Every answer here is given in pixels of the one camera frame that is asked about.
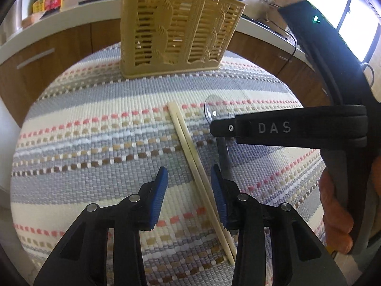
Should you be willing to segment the person right hand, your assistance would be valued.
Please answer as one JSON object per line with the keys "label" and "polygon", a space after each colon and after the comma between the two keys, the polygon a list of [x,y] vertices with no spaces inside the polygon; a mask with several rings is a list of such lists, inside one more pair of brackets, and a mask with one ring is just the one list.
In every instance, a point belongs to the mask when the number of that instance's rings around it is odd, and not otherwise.
{"label": "person right hand", "polygon": [[[380,196],[380,156],[377,157],[371,168],[371,182]],[[354,221],[335,197],[335,186],[327,169],[322,172],[319,181],[320,201],[324,210],[323,222],[326,230],[326,242],[330,248],[342,254],[348,254],[353,247],[353,240],[349,233]],[[371,237],[380,232],[380,203],[376,214]]]}

